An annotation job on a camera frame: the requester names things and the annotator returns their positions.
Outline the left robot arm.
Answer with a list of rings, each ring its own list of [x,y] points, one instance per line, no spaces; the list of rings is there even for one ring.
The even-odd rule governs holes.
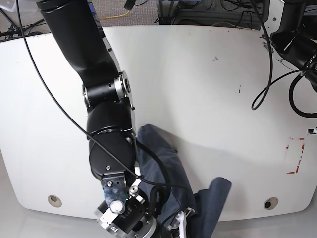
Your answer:
[[[298,30],[308,2],[264,0],[261,13],[258,12],[253,0],[250,4],[264,32],[270,57],[268,85],[260,94],[265,97],[270,86],[282,78],[272,81],[272,49],[275,49],[283,60],[296,67],[293,73],[298,73],[289,88],[288,98],[291,108],[301,117],[315,119],[316,113],[301,111],[295,106],[293,99],[295,86],[303,77],[310,82],[314,91],[317,90],[317,44]]]

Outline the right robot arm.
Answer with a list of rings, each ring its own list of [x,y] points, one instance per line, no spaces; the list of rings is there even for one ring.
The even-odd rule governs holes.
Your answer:
[[[117,238],[185,238],[193,208],[180,206],[159,221],[176,185],[166,165],[134,131],[127,75],[119,67],[86,0],[36,2],[58,46],[79,74],[88,112],[83,130],[89,163],[101,182],[99,224]]]

